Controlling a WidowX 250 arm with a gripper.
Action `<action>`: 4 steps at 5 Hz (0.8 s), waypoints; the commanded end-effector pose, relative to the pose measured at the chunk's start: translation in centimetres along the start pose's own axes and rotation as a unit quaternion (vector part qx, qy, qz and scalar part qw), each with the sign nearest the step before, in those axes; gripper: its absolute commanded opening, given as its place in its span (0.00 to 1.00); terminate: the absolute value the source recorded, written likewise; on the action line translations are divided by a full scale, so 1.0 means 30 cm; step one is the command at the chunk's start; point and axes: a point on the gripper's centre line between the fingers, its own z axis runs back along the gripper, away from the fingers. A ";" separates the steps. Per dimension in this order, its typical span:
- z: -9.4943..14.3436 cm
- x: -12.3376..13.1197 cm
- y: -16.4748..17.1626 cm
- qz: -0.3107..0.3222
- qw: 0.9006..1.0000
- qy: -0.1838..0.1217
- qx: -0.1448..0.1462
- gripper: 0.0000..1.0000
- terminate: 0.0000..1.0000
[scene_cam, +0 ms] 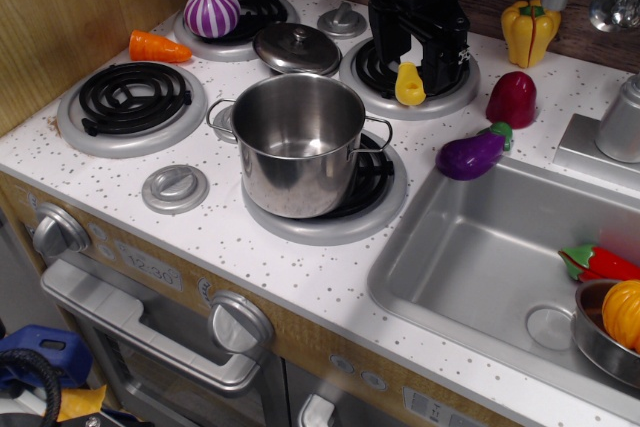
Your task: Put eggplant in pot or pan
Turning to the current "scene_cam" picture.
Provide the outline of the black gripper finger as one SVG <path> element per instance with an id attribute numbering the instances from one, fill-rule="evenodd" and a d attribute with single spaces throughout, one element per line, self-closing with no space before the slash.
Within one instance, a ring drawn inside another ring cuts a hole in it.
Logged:
<path id="1" fill-rule="evenodd" d="M 396 9 L 370 4 L 368 10 L 377 58 L 374 79 L 386 91 L 386 97 L 393 97 L 401 57 L 411 47 L 411 35 Z"/>
<path id="2" fill-rule="evenodd" d="M 466 34 L 420 35 L 421 78 L 428 96 L 450 90 L 469 68 Z"/>

